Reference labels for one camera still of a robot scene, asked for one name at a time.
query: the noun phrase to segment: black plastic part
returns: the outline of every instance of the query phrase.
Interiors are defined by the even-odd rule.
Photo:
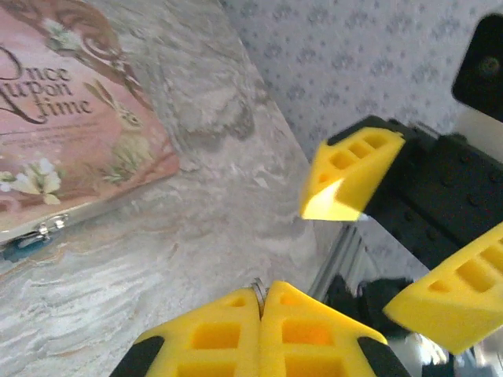
[[[421,377],[454,377],[454,356],[449,355],[447,364],[423,365]]]
[[[410,331],[386,317],[383,309],[412,282],[410,279],[402,278],[378,279],[361,284],[362,294],[358,298],[358,306],[362,322],[375,328],[387,338],[405,338]]]
[[[163,337],[153,336],[133,345],[110,377],[146,377],[163,344]]]
[[[437,140],[394,119],[370,116],[327,144],[364,127],[399,132],[406,140],[364,212],[429,269],[503,222],[503,165],[463,137]]]
[[[351,294],[341,275],[332,280],[324,303],[345,316],[361,322],[358,300]]]
[[[376,377],[410,377],[389,346],[368,337],[358,338],[358,344]]]
[[[325,304],[388,338],[405,338],[410,331],[386,317],[383,308],[411,283],[405,278],[363,282],[361,294],[354,297],[344,278],[338,275],[330,284]]]
[[[503,121],[503,16],[485,16],[475,30],[453,84],[453,96]]]

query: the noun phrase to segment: marble surface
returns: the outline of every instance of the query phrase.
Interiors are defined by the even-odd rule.
[[[256,276],[306,290],[338,231],[297,217],[307,159],[216,0],[93,3],[182,171],[0,262],[2,377],[108,376],[145,329]]]

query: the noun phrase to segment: rectangular hole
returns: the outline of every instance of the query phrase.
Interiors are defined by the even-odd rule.
[[[474,260],[464,263],[456,270],[457,275],[474,290],[483,293],[491,289],[496,283],[483,267]]]
[[[321,322],[311,320],[286,320],[283,322],[283,343],[316,344],[331,346],[333,344],[329,327]]]
[[[349,150],[352,151],[359,159],[364,158],[371,152],[369,147],[366,147],[363,143],[354,143],[351,147],[349,147]]]
[[[234,377],[236,365],[227,363],[193,363],[178,366],[177,377]]]
[[[195,350],[220,350],[237,348],[240,337],[240,325],[233,323],[202,324],[192,339]]]
[[[503,274],[503,251],[500,247],[491,246],[480,253],[484,260],[492,265],[499,273]]]
[[[386,138],[381,135],[368,135],[363,138],[372,148],[378,149],[386,144]]]
[[[340,359],[287,355],[285,377],[347,377]]]
[[[441,280],[437,280],[436,282],[430,284],[428,289],[430,291],[434,291],[434,292],[438,292],[438,293],[449,293],[450,292],[449,286]]]
[[[354,159],[349,155],[349,153],[338,152],[330,159],[330,162],[337,169],[344,170],[354,163]]]

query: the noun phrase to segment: patterned wallpaper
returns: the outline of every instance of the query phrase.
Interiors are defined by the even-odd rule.
[[[375,114],[450,130],[450,86],[498,0],[221,0],[303,150]]]

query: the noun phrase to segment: white flower illustration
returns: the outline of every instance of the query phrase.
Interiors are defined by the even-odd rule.
[[[42,24],[50,34],[47,42],[50,49],[54,51],[76,51],[80,49],[81,40],[74,31],[68,30],[64,25],[49,18],[46,18]]]
[[[16,175],[10,188],[25,194],[42,195],[45,204],[59,204],[61,201],[54,194],[61,186],[61,179],[54,170],[54,165],[46,158],[24,167],[24,173]]]

